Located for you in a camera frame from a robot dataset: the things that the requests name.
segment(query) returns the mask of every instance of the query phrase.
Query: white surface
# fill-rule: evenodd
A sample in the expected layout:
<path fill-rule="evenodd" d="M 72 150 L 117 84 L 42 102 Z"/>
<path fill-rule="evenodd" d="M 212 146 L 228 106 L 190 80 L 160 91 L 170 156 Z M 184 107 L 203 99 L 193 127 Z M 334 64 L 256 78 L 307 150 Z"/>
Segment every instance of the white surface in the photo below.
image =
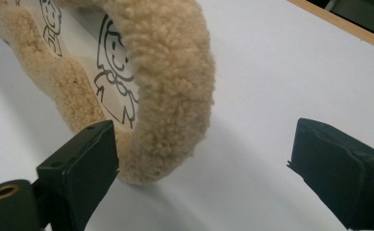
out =
<path fill-rule="evenodd" d="M 217 63 L 195 157 L 161 182 L 114 182 L 87 231 L 345 230 L 286 167 L 299 117 L 374 147 L 374 47 L 287 1 L 199 0 Z M 72 135 L 0 40 L 0 183 Z"/>

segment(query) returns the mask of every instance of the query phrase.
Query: clamp jaw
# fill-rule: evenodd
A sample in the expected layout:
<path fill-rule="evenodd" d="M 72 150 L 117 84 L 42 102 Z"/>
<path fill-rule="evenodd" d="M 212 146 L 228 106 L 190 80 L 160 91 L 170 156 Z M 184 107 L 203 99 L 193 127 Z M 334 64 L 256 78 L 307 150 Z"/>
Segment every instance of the clamp jaw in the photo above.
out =
<path fill-rule="evenodd" d="M 0 231 L 83 231 L 118 172 L 112 121 L 90 125 L 37 167 L 0 184 Z"/>
<path fill-rule="evenodd" d="M 374 230 L 374 149 L 336 128 L 300 118 L 288 167 L 354 230 Z"/>

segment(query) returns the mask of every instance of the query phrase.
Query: cartoon face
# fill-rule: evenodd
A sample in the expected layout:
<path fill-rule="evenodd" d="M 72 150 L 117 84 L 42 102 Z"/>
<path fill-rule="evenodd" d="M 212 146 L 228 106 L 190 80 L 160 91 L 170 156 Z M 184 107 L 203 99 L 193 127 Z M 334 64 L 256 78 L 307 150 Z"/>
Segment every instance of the cartoon face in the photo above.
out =
<path fill-rule="evenodd" d="M 48 25 L 53 32 L 58 34 L 61 30 L 61 11 L 51 0 L 39 0 L 39 2 L 46 25 Z"/>
<path fill-rule="evenodd" d="M 121 36 L 112 26 L 112 21 L 108 24 L 108 30 L 105 34 L 105 56 L 112 71 L 123 81 L 133 80 L 132 70 L 130 69 L 129 59 L 125 55 Z"/>

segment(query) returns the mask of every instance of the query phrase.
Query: plush ring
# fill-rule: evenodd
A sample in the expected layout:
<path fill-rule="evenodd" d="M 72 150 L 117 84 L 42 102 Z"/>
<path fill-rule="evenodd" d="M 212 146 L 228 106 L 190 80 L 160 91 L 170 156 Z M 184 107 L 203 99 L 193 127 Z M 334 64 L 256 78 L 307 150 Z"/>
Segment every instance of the plush ring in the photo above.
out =
<path fill-rule="evenodd" d="M 55 38 L 52 46 L 57 55 L 52 54 L 51 43 L 43 38 L 46 33 L 58 34 L 40 31 L 32 10 L 17 6 L 22 1 L 0 0 L 0 38 L 10 45 L 32 81 L 55 101 L 72 132 L 108 119 L 109 108 L 98 101 L 103 88 L 95 91 L 91 86 L 85 59 L 59 55 Z M 51 6 L 51 0 L 38 1 Z M 137 103 L 137 119 L 132 114 L 136 110 L 131 112 L 127 106 L 119 110 L 121 120 L 114 122 L 120 160 L 118 177 L 135 184 L 162 179 L 193 154 L 210 124 L 214 63 L 200 7 L 194 0 L 54 3 L 61 9 L 101 9 L 119 31 L 126 49 L 125 62 L 129 60 L 132 65 L 137 97 L 132 98 L 122 82 L 115 83 L 119 90 L 123 88 L 121 93 L 128 105 Z M 116 79 L 106 74 L 106 81 Z M 130 129 L 123 127 L 124 120 L 134 121 Z"/>

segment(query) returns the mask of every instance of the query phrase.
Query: black line drawing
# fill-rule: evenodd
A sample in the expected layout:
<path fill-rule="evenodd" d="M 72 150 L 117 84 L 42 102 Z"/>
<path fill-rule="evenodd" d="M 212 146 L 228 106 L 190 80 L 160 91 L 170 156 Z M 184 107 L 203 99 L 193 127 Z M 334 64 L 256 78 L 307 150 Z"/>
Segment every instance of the black line drawing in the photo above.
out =
<path fill-rule="evenodd" d="M 112 20 L 106 14 L 103 18 L 99 34 L 99 46 L 97 49 L 97 68 L 102 70 L 94 78 L 97 88 L 96 95 L 103 106 L 118 122 L 133 123 L 136 120 L 136 99 L 131 90 L 134 76 L 129 69 L 129 59 L 125 56 L 124 45 L 121 42 L 121 35 L 113 26 Z M 110 103 L 108 98 L 120 97 L 120 104 Z"/>
<path fill-rule="evenodd" d="M 45 29 L 43 29 L 43 39 L 45 39 L 46 44 L 48 44 L 54 53 L 61 57 L 62 51 L 58 40 L 62 24 L 61 10 L 51 0 L 39 0 L 39 2 L 43 19 L 46 23 Z"/>

